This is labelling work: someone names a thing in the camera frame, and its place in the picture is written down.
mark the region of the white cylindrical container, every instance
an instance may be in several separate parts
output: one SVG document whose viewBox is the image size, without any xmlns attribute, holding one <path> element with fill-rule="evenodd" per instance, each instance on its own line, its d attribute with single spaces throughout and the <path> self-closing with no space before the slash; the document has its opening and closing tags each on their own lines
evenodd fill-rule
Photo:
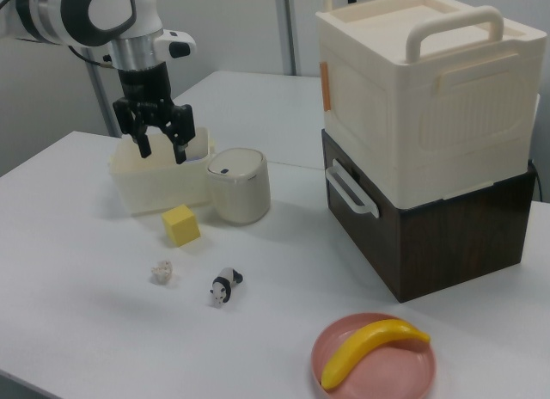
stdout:
<svg viewBox="0 0 550 399">
<path fill-rule="evenodd" d="M 217 213 L 235 224 L 262 218 L 271 203 L 266 156 L 234 148 L 215 156 L 208 166 L 211 197 Z"/>
</svg>

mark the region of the yellow cube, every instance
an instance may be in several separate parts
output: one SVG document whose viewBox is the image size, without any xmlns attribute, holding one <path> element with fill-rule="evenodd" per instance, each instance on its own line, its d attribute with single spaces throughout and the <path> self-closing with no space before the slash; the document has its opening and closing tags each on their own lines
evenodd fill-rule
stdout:
<svg viewBox="0 0 550 399">
<path fill-rule="evenodd" d="M 195 215 L 187 206 L 175 207 L 162 214 L 166 234 L 176 246 L 183 246 L 200 237 Z"/>
</svg>

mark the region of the wooden box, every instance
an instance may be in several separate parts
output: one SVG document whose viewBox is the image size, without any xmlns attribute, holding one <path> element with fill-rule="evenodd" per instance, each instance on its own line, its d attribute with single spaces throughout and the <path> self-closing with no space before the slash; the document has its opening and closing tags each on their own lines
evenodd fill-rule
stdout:
<svg viewBox="0 0 550 399">
<path fill-rule="evenodd" d="M 522 259 L 535 186 L 532 168 L 491 187 L 400 210 L 324 130 L 322 142 L 325 168 L 336 159 L 375 202 L 379 218 L 352 211 L 327 182 L 328 206 L 400 302 Z"/>
</svg>

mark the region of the lid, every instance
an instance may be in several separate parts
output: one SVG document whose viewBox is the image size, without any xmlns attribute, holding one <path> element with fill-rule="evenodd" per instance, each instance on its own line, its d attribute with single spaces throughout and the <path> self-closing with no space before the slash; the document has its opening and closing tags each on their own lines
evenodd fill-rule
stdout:
<svg viewBox="0 0 550 399">
<path fill-rule="evenodd" d="M 503 18 L 496 9 L 473 8 L 454 0 L 377 0 L 347 5 L 318 16 L 396 64 L 405 63 L 407 48 L 416 44 L 419 47 L 420 42 L 425 57 L 443 51 L 459 52 L 472 44 L 485 44 L 488 39 L 493 42 L 522 36 L 526 40 L 540 35 L 532 28 L 507 22 L 503 36 L 500 29 Z M 420 27 L 426 34 L 418 34 Z M 493 36 L 493 29 L 501 34 L 497 37 L 495 32 Z"/>
<path fill-rule="evenodd" d="M 265 159 L 259 151 L 234 148 L 215 156 L 208 166 L 208 171 L 228 179 L 247 179 L 256 174 Z"/>
</svg>

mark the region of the yellow banana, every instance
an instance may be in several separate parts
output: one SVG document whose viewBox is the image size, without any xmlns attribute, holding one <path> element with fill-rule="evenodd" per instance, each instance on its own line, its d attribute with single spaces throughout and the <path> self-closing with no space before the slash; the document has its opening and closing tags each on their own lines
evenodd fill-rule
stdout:
<svg viewBox="0 0 550 399">
<path fill-rule="evenodd" d="M 321 374 L 322 388 L 330 390 L 337 387 L 367 353 L 380 345 L 405 339 L 430 342 L 428 334 L 399 319 L 385 319 L 360 328 L 328 360 Z"/>
</svg>

